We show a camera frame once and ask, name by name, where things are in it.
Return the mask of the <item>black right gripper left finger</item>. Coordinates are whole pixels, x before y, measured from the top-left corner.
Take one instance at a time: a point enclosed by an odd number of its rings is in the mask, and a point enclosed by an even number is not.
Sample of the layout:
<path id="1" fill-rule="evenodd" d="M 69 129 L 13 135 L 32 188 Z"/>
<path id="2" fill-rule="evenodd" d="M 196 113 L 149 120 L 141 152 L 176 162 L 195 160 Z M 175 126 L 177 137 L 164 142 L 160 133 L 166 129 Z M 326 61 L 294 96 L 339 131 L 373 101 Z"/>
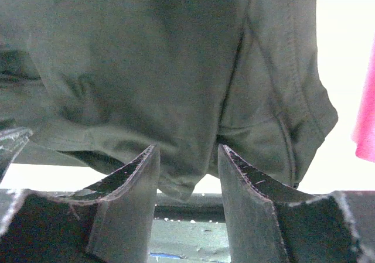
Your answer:
<path id="1" fill-rule="evenodd" d="M 147 262 L 159 181 L 160 151 L 150 145 L 104 179 L 60 199 L 79 218 L 92 207 L 88 238 L 80 247 L 63 244 L 56 262 Z"/>

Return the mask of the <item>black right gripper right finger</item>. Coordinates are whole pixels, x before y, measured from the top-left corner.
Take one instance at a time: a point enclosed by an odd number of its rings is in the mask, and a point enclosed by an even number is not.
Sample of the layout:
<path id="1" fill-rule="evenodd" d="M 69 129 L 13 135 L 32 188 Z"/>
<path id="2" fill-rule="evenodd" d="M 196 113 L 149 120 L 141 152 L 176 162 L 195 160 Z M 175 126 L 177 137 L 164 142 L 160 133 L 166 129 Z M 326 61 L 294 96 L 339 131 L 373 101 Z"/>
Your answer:
<path id="1" fill-rule="evenodd" d="M 274 203 L 312 199 L 219 145 L 217 167 L 232 262 L 289 262 Z"/>

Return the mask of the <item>black t-shirt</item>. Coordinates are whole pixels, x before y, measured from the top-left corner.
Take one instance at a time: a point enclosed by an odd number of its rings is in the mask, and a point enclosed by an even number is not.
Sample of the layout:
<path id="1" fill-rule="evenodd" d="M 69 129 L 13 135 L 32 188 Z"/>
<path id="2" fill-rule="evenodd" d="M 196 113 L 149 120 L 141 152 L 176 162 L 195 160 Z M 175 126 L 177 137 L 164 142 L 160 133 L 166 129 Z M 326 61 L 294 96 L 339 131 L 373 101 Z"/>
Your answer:
<path id="1" fill-rule="evenodd" d="M 147 146 L 186 200 L 225 144 L 298 186 L 338 116 L 316 0 L 1 0 L 1 125 L 17 163 L 108 174 Z"/>

